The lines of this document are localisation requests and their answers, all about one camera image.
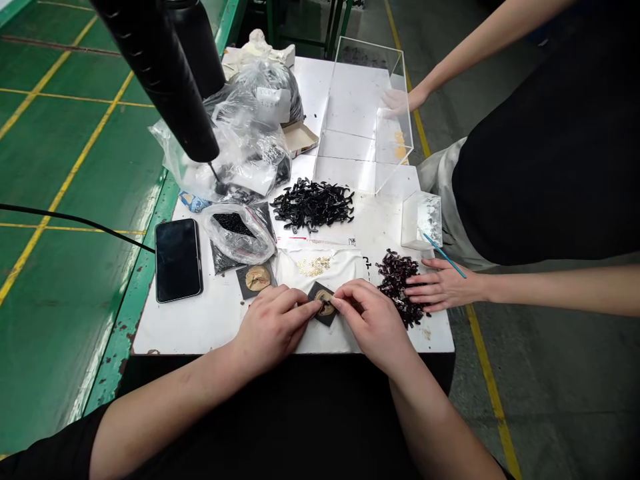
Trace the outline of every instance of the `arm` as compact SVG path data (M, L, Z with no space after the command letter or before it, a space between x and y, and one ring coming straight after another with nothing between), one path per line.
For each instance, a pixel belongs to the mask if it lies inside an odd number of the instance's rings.
M476 63L554 18L575 0L506 0L462 40L409 94L415 110L428 96Z
M352 300L362 313L355 310ZM340 287L332 302L344 315L362 352L389 377L400 425L422 476L504 480L500 466L414 350L392 302L361 279Z
M408 279L407 283L431 285L407 288L405 294L412 301L432 303L425 307L428 312L489 301L640 317L640 265L511 275L474 273L462 267L467 275L463 279L444 260L423 262L440 272Z
M232 342L116 400L98 428L89 478L122 478L254 377L293 352L319 301L286 285L267 287Z
M422 476L505 478L417 353L389 377L389 385L409 452Z

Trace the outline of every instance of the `pile of small parts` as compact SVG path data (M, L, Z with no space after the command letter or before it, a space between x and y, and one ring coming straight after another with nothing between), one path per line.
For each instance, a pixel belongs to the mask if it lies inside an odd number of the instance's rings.
M388 296L395 304L405 328L409 330L409 327L413 328L413 324L420 325L420 320L424 315L422 308L430 303L413 303L404 294L407 286L406 280L418 274L418 262L412 260L411 257L401 257L398 252L387 249L382 264L376 263L375 266L379 267L378 273L384 276L378 290ZM422 285L426 285L426 283L417 283L412 287Z
M286 193L277 197L270 205L276 220L289 221L286 229L298 233L298 229L306 227L309 234L317 232L316 227L331 225L334 222L350 223L353 217L353 194L348 185L339 187L327 182L312 182L308 178L298 178L293 187L285 188Z

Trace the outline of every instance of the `black pipe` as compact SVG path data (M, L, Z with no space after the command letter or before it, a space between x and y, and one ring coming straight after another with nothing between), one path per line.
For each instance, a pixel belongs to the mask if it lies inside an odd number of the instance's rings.
M167 11L202 99L225 86L209 17L200 0L167 0Z
M162 0L91 0L123 57L186 154L220 154L211 120Z

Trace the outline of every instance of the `white container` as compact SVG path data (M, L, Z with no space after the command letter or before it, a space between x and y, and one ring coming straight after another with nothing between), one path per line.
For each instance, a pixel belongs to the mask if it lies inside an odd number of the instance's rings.
M401 245L414 250L433 250L433 245L424 238L425 232L442 247L442 212L439 195L415 191L402 203Z
M345 166L333 182L378 194L412 150L403 52L340 37L318 148Z

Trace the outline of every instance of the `smartphone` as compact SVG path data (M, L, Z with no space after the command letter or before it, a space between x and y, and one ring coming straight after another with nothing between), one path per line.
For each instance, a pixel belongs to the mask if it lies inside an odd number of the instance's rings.
M166 303L202 293L198 224L194 219L155 228L155 297Z

